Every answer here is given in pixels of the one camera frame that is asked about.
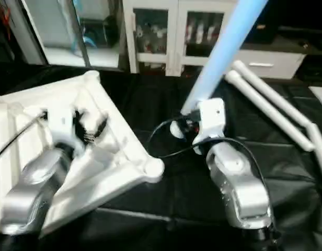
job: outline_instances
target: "black fabric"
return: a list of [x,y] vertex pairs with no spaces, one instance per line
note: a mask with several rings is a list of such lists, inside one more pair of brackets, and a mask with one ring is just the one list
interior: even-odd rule
[[[4,73],[16,71],[10,69],[12,66],[4,67]],[[83,72],[85,69],[29,66],[23,79],[6,74],[10,86],[0,94]],[[178,115],[194,81],[101,72],[103,87],[143,144],[155,126]],[[273,83],[272,87],[322,131],[322,105],[306,86]],[[245,141],[267,180],[277,228],[282,233],[282,250],[322,250],[322,177],[313,153],[295,146],[225,82],[215,96],[226,102],[227,136]],[[164,155],[185,146],[164,129],[153,140],[151,153]],[[226,222],[219,190],[210,180],[202,157],[188,152],[164,162],[160,182],[138,185],[45,236],[40,250],[243,250],[239,233]]]

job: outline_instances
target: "light blue pole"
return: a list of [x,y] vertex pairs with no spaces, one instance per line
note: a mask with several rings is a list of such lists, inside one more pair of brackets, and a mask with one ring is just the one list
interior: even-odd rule
[[182,107],[183,115],[194,109],[197,102],[211,97],[267,2],[268,0],[239,0]]

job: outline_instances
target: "white frame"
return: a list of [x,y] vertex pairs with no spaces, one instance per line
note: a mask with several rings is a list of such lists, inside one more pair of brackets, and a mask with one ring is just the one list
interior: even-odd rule
[[[0,149],[46,107],[86,109],[88,121],[108,115],[107,132],[73,161],[65,183],[55,194],[42,235],[97,208],[143,182],[160,181],[164,164],[151,157],[100,84],[99,73],[68,78],[0,96]],[[4,198],[23,167],[51,144],[45,125],[34,125],[0,158],[0,219]]]
[[227,24],[229,16],[231,15],[236,2],[222,2],[222,1],[179,1],[178,5],[178,19],[177,19],[177,37],[176,37],[176,59],[174,63],[174,76],[181,76],[181,69],[183,65],[198,65],[204,66],[208,61],[207,57],[203,56],[185,56],[183,55],[185,46],[186,26],[188,19],[188,12],[209,12],[209,13],[224,13],[221,32]]
[[[123,0],[123,7],[131,73],[139,72],[137,62],[165,63],[166,76],[172,76],[174,74],[173,65],[175,55],[178,1]],[[160,9],[168,11],[166,54],[137,53],[135,51],[135,39],[133,35],[133,31],[135,30],[135,14],[133,12],[134,8]]]

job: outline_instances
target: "white pvc pipe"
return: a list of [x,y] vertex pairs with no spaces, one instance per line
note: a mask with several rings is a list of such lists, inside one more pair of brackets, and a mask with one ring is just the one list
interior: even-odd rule
[[318,126],[314,123],[311,123],[306,128],[309,138],[315,145],[314,153],[317,157],[321,173],[322,173],[322,134]]
[[237,60],[233,63],[232,68],[235,69],[240,75],[244,77],[253,87],[259,92],[265,95],[270,101],[277,107],[285,111],[294,121],[303,127],[306,127],[311,121],[300,113],[294,106],[286,101],[281,95],[279,95],[273,88],[271,88],[266,82],[260,79],[255,73],[253,73],[248,67]]
[[225,79],[242,92],[254,105],[278,125],[302,149],[310,152],[314,146],[288,119],[263,98],[251,85],[249,85],[236,71],[230,71]]

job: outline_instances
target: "white cabinet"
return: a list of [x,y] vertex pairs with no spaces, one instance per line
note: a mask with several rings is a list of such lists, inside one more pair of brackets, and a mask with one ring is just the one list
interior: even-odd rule
[[203,65],[236,1],[123,0],[132,73],[180,76],[184,64]]

